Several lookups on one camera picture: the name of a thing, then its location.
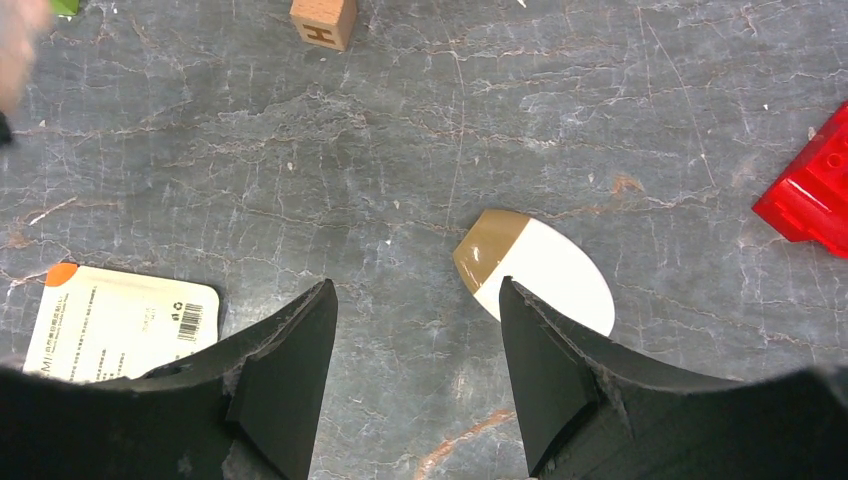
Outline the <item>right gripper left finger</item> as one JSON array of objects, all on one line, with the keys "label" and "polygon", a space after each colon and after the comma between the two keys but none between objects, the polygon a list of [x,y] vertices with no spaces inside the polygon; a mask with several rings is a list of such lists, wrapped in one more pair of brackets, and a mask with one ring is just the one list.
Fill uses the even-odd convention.
[{"label": "right gripper left finger", "polygon": [[269,317],[135,380],[112,381],[103,479],[305,479],[338,300],[323,280]]}]

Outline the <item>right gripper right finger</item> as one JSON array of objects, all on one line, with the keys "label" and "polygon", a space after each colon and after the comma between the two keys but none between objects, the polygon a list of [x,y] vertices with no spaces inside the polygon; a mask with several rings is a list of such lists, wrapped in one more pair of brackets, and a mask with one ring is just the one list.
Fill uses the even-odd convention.
[{"label": "right gripper right finger", "polygon": [[671,388],[728,387],[731,380],[674,367],[641,355],[556,312],[508,276],[499,291],[501,331],[528,473],[537,477],[564,442],[593,415],[604,396],[585,353],[553,329],[547,313],[566,321],[579,340],[615,347],[614,360],[653,368]]}]

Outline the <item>colourful eyeshadow palette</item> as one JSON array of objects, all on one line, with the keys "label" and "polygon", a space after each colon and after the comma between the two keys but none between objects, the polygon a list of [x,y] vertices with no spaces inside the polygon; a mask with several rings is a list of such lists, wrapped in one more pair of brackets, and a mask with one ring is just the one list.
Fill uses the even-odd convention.
[{"label": "colourful eyeshadow palette", "polygon": [[11,113],[28,82],[39,37],[52,24],[45,0],[1,0],[1,112]]}]

